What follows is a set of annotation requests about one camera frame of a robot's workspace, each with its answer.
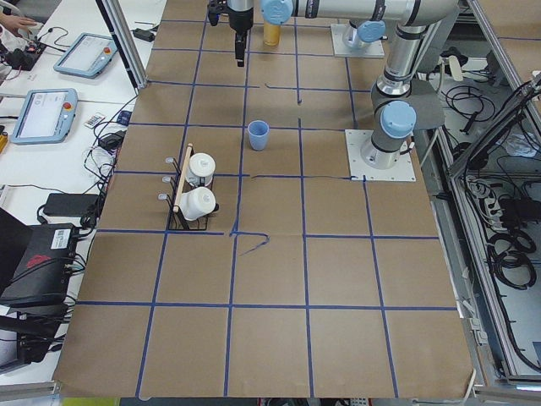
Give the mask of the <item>person hand at desk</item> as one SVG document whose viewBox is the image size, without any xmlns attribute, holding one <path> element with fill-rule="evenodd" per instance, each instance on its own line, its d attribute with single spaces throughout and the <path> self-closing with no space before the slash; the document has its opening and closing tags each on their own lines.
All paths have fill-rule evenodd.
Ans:
<svg viewBox="0 0 541 406">
<path fill-rule="evenodd" d="M 5 14 L 1 12 L 1 26 L 13 35 L 21 37 L 21 32 L 30 33 L 30 28 L 37 26 L 38 22 L 18 15 Z"/>
</svg>

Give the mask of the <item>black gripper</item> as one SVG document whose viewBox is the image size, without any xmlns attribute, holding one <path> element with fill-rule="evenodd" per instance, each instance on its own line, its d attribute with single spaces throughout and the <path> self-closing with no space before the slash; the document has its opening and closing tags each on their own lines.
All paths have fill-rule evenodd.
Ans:
<svg viewBox="0 0 541 406">
<path fill-rule="evenodd" d="M 229 25 L 235 33 L 235 59 L 238 67 L 245 64 L 246 32 L 253 26 L 253 0 L 227 0 Z"/>
</svg>

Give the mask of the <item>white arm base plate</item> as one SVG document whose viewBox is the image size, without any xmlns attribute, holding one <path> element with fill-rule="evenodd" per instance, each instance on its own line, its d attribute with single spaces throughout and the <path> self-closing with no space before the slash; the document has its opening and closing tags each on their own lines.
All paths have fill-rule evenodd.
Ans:
<svg viewBox="0 0 541 406">
<path fill-rule="evenodd" d="M 406 141 L 395 152 L 382 152 L 372 144 L 372 130 L 345 131 L 350 178 L 358 181 L 415 182 Z"/>
</svg>

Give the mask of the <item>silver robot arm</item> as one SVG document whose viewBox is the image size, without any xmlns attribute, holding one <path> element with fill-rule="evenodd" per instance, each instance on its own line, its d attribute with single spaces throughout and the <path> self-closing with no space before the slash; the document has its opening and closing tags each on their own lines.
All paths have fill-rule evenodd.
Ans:
<svg viewBox="0 0 541 406">
<path fill-rule="evenodd" d="M 423 58 L 428 32 L 457 10 L 456 1 L 261 1 L 264 20 L 283 25 L 291 17 L 349 18 L 379 24 L 396 21 L 396 37 L 385 69 L 372 90 L 375 130 L 360 148 L 370 167 L 395 165 L 402 143 L 418 127 L 418 114 L 407 103 L 411 81 Z"/>
<path fill-rule="evenodd" d="M 342 34 L 342 41 L 347 48 L 358 50 L 379 41 L 384 36 L 385 30 L 384 20 L 350 19 Z"/>
</svg>

